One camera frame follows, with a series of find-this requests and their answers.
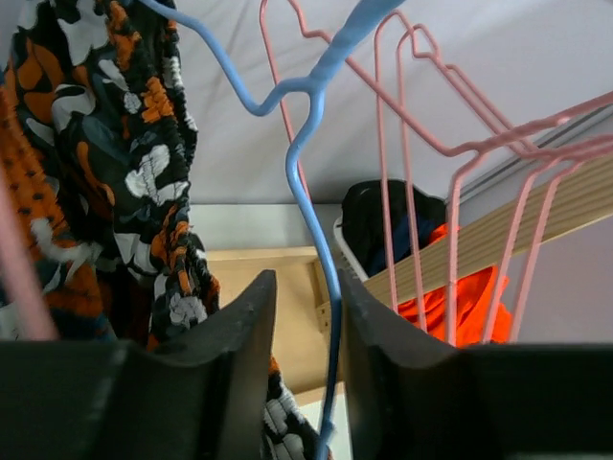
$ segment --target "orange garment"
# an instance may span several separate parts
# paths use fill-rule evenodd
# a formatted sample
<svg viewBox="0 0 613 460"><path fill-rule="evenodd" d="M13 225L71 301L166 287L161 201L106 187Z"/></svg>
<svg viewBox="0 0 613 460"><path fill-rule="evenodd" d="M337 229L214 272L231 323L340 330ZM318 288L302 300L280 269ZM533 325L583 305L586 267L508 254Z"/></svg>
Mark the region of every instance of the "orange garment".
<svg viewBox="0 0 613 460"><path fill-rule="evenodd" d="M430 243L437 242L446 237L447 232L447 225L441 225L432 232ZM481 341L497 275L498 267L491 266L458 281L456 329L456 345L458 347L466 347ZM508 281L509 278L505 278L503 290L507 286ZM428 333L440 340L444 340L445 287L428 292L423 297ZM416 299L400 304L398 306L398 314L412 324L419 325L418 303ZM491 339L498 343L506 342L509 340L510 331L511 314L501 303L498 305Z"/></svg>

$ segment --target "plastic hanger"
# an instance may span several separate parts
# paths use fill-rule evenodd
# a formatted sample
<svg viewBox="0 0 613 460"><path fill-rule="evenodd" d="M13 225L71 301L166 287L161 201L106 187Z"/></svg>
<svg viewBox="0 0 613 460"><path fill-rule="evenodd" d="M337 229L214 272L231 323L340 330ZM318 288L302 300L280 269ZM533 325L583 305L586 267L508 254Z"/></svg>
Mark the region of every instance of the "plastic hanger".
<svg viewBox="0 0 613 460"><path fill-rule="evenodd" d="M124 0L129 5L134 0ZM315 460L326 460L329 438L333 432L331 422L334 403L334 389L338 372L338 353L341 337L341 290L336 274L332 255L326 242L324 231L317 219L313 205L300 182L298 159L304 145L310 140L317 127L321 124L326 101L326 87L336 75L343 62L352 53L357 44L368 35L379 22L404 0L361 0L349 15L345 25L339 30L328 49L319 58L306 77L280 81L262 103L256 103L240 79L238 72L213 34L194 17L166 7L156 0L137 0L167 19L192 29L207 44L228 81L237 93L242 105L252 115L263 117L268 115L281 99L288 93L306 93L310 101L310 110L305 123L298 131L296 138L289 145L285 156L285 175L289 188L294 194L298 207L310 231L328 285L331 307L331 327L329 345L329 367L326 382L326 396L322 409L320 424L320 442L316 450Z"/></svg>

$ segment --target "blue hanger hook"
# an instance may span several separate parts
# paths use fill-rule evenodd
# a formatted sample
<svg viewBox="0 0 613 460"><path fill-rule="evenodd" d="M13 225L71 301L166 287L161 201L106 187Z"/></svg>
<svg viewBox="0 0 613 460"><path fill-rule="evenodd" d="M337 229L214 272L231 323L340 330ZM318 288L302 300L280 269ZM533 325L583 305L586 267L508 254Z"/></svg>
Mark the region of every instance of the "blue hanger hook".
<svg viewBox="0 0 613 460"><path fill-rule="evenodd" d="M328 457L329 438L333 432L331 417L341 338L341 288L324 231L317 219L313 205L300 182L298 159L304 145L321 124L324 116L326 87L328 83L336 75L355 46L404 0L361 0L349 15L343 28L334 36L328 49L322 54L310 73L306 77L280 81L260 104L253 100L226 52L213 34L200 21L161 5L156 0L139 1L158 14L165 16L167 19L174 20L200 35L219 62L221 69L237 93L240 102L252 115L258 117L268 115L288 93L306 93L310 99L310 111L305 124L298 131L285 156L285 175L287 176L289 188L292 194L294 194L298 207L303 214L306 226L313 237L328 285L331 307L329 364L326 396L324 397L324 407L320 423L320 442L315 454L315 460L326 460Z"/></svg>

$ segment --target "patterned clothing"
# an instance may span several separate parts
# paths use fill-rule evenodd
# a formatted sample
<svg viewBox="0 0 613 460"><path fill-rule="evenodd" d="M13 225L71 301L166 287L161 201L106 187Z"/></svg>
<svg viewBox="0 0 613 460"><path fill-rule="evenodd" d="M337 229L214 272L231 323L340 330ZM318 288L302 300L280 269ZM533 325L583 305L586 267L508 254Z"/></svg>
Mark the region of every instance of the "patterned clothing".
<svg viewBox="0 0 613 460"><path fill-rule="evenodd" d="M27 0L1 93L0 155L62 338L153 349L218 311L189 225L176 25L139 2ZM262 458L309 460L317 435L274 358L269 376Z"/></svg>

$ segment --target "white basket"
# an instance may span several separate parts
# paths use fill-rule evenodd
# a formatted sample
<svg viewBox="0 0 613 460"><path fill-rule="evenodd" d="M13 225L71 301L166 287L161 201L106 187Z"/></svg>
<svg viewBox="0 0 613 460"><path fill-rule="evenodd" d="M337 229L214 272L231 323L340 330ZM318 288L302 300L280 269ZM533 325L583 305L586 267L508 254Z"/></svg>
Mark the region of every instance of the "white basket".
<svg viewBox="0 0 613 460"><path fill-rule="evenodd" d="M360 265L360 262L358 262L355 256L353 255L352 249L349 247L349 245L345 241L345 238L343 238L342 226L343 226L343 215L341 214L341 216L337 220L334 221L334 228L333 228L334 239L336 240L336 244L338 245L338 248L340 249L341 259L342 259L341 261L338 261L338 263L342 265L342 266L339 266L339 268L344 268L348 270L351 276L353 276L354 278L357 278L362 283L364 283L366 280L368 280L368 275L364 271L364 268L362 268L362 265Z"/></svg>

